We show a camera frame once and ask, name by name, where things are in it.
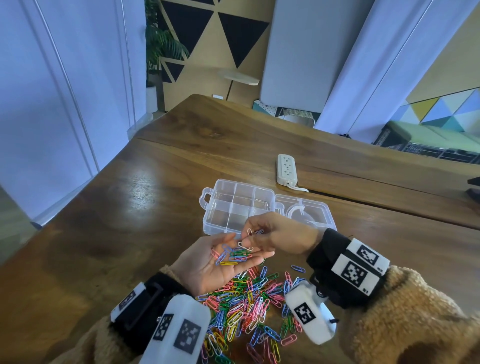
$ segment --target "power strip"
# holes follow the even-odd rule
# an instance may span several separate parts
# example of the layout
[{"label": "power strip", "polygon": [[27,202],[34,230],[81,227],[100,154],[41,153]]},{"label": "power strip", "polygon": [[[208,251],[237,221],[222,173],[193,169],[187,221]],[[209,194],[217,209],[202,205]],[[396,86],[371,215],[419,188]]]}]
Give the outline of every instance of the power strip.
[{"label": "power strip", "polygon": [[276,159],[276,182],[292,190],[308,192],[306,188],[296,187],[298,178],[295,159],[288,154],[279,154]]}]

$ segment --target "clear plastic container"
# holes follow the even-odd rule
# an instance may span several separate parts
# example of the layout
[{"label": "clear plastic container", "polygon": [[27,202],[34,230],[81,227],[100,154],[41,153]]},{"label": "clear plastic container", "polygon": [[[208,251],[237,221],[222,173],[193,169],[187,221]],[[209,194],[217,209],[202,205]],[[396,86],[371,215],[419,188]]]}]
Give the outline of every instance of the clear plastic container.
[{"label": "clear plastic container", "polygon": [[204,233],[208,235],[235,232],[240,237],[248,217],[269,211],[314,227],[336,230],[330,209],[323,202],[275,194],[253,184],[217,180],[213,189],[204,188],[199,202],[206,210],[203,222]]}]

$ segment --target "wristband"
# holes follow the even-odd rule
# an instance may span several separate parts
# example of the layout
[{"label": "wristband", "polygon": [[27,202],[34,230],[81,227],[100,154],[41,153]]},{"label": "wristband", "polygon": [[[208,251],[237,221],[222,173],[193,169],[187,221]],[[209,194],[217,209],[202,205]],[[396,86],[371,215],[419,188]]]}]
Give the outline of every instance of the wristband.
[{"label": "wristband", "polygon": [[310,282],[342,308],[364,306],[385,283],[390,261],[357,239],[327,229],[309,254]]},{"label": "wristband", "polygon": [[192,296],[181,284],[156,273],[140,282],[110,313],[110,325],[134,353],[142,354],[170,299],[176,294]]}]

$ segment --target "power outlet socket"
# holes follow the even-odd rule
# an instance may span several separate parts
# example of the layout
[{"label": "power outlet socket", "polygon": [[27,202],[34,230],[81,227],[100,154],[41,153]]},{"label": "power outlet socket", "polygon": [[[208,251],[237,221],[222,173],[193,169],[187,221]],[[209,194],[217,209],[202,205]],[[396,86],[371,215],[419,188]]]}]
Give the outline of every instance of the power outlet socket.
[{"label": "power outlet socket", "polygon": [[276,160],[276,181],[282,186],[289,185],[294,187],[297,185],[297,168],[295,167],[295,159],[288,154],[279,154]]}]

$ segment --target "yellow triangle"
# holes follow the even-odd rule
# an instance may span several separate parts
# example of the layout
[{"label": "yellow triangle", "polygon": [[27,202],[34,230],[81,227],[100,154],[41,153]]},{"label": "yellow triangle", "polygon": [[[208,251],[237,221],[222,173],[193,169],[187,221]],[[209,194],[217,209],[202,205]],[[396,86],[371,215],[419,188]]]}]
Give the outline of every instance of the yellow triangle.
[{"label": "yellow triangle", "polygon": [[428,100],[415,102],[413,104],[410,104],[410,106],[412,106],[413,112],[418,117],[418,119],[422,121],[425,115],[427,115],[427,113],[433,107],[433,105],[435,105],[435,102],[438,101],[438,99],[439,97],[430,98]]}]

